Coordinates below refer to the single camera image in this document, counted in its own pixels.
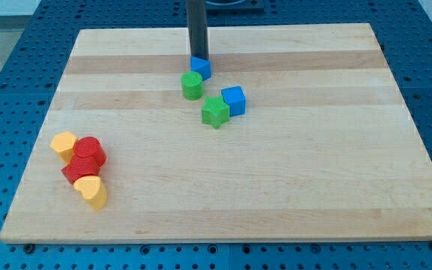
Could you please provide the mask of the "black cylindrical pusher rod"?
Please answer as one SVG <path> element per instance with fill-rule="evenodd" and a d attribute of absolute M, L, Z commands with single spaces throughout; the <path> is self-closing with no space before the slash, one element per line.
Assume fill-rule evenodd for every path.
<path fill-rule="evenodd" d="M 190 53 L 199 59 L 208 60 L 209 41 L 206 2 L 204 0 L 187 0 L 186 14 Z"/>

